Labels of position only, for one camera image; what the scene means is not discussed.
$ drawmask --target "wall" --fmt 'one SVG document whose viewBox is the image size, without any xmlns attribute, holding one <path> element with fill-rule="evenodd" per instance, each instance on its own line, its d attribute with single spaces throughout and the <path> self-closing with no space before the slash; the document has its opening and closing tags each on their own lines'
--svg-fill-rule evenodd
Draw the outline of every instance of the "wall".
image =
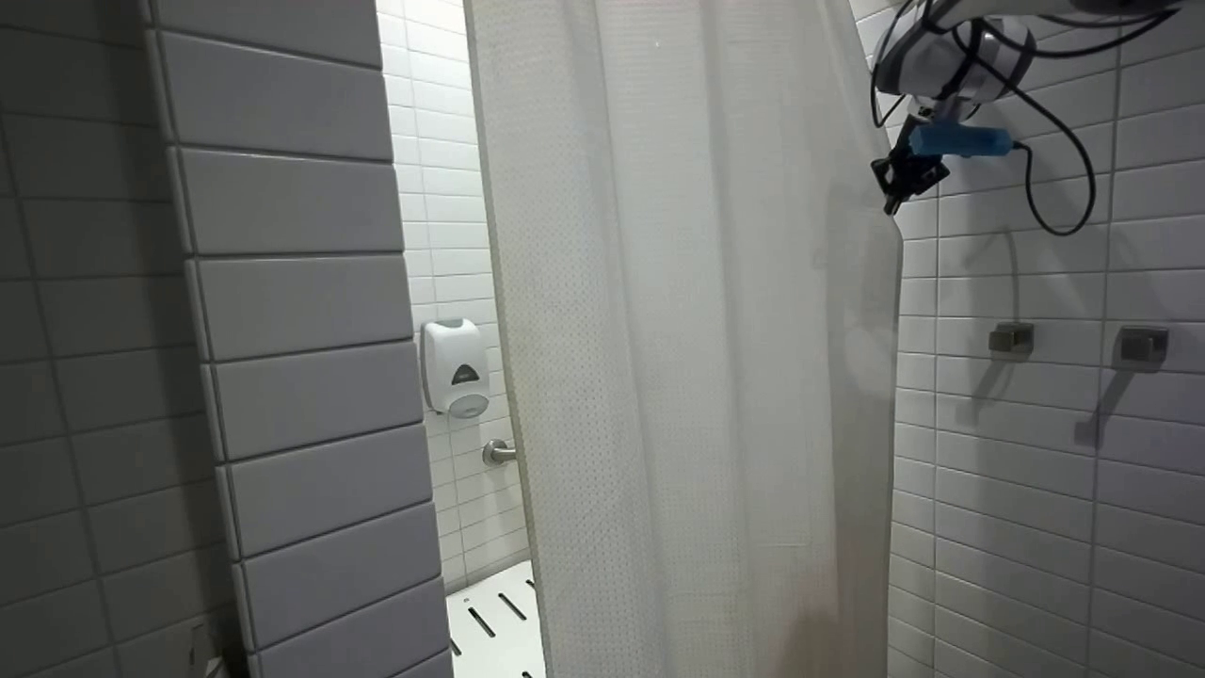
<svg viewBox="0 0 1205 678">
<path fill-rule="evenodd" d="M 0 7 L 0 673 L 236 639 L 132 0 Z"/>
<path fill-rule="evenodd" d="M 867 48 L 882 0 L 852 0 Z M 1031 24 L 1050 48 L 1090 46 Z M 1205 13 L 1144 43 L 1034 66 L 1025 88 L 1101 167 L 1097 223 L 1031 231 L 1016 162 L 952 162 L 901 214 L 891 673 L 1205 673 Z M 1082 167 L 1020 102 L 1074 220 Z M 990 362 L 998 322 L 1029 362 Z M 1119 323 L 1170 327 L 1160 372 L 1112 369 Z"/>
<path fill-rule="evenodd" d="M 374 0 L 154 0 L 256 678 L 449 678 Z"/>
<path fill-rule="evenodd" d="M 496 339 L 479 125 L 459 0 L 381 0 L 396 172 L 404 192 L 414 327 L 469 318 L 491 339 L 494 402 L 480 422 L 425 411 L 449 587 L 526 557 L 517 464 L 480 464 L 517 442 Z"/>
</svg>

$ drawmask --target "white shower curtain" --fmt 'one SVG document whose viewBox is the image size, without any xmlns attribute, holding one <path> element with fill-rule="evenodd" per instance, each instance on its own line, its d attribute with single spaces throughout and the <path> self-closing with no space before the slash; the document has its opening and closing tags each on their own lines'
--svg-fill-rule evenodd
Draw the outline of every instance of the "white shower curtain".
<svg viewBox="0 0 1205 678">
<path fill-rule="evenodd" d="M 469 37 L 549 673 L 886 673 L 901 241 L 846 4 Z"/>
</svg>

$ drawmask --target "shower curtain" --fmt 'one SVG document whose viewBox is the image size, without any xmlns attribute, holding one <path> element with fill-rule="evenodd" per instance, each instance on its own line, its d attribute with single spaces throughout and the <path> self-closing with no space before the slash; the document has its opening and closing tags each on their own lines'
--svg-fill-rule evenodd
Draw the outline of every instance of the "shower curtain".
<svg viewBox="0 0 1205 678">
<path fill-rule="evenodd" d="M 886 673 L 901 241 L 846 4 L 469 37 L 549 673 Z"/>
</svg>

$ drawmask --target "soap dispenser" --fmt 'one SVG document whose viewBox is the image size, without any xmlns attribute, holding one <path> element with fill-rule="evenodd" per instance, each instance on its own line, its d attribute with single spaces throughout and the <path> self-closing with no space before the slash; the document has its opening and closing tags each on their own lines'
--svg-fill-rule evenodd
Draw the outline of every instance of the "soap dispenser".
<svg viewBox="0 0 1205 678">
<path fill-rule="evenodd" d="M 480 327 L 468 318 L 421 323 L 421 377 L 438 413 L 479 420 L 491 407 Z"/>
</svg>

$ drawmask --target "tile floor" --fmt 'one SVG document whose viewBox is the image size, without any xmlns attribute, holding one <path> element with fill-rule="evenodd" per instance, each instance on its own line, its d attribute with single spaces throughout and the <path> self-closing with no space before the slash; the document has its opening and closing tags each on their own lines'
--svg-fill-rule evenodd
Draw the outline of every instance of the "tile floor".
<svg viewBox="0 0 1205 678">
<path fill-rule="evenodd" d="M 544 678 L 532 563 L 449 594 L 454 678 Z"/>
</svg>

